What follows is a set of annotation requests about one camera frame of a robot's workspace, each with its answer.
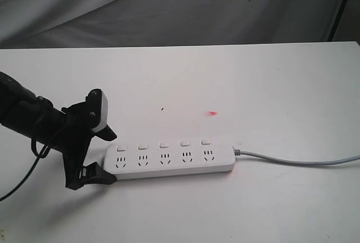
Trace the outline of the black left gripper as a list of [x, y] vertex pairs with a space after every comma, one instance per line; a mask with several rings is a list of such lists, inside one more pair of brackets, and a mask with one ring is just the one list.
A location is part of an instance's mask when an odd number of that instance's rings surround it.
[[105, 171], [97, 162], [83, 165], [91, 139], [96, 136], [104, 141], [116, 139], [115, 132], [107, 125], [94, 133], [88, 125], [89, 104], [85, 101], [61, 109], [66, 115], [65, 129], [59, 142], [65, 172], [65, 187], [78, 190], [84, 185], [111, 185], [115, 175]]

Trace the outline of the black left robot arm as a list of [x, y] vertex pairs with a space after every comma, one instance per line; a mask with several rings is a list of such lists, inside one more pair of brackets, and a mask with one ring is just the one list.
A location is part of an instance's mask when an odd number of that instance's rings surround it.
[[39, 159], [51, 149], [62, 153], [65, 186], [71, 190], [116, 182], [116, 176], [97, 162], [83, 164], [93, 137], [116, 139], [107, 115], [108, 100], [101, 89], [91, 90], [83, 102], [58, 110], [50, 100], [1, 73], [1, 125], [29, 137], [31, 150]]

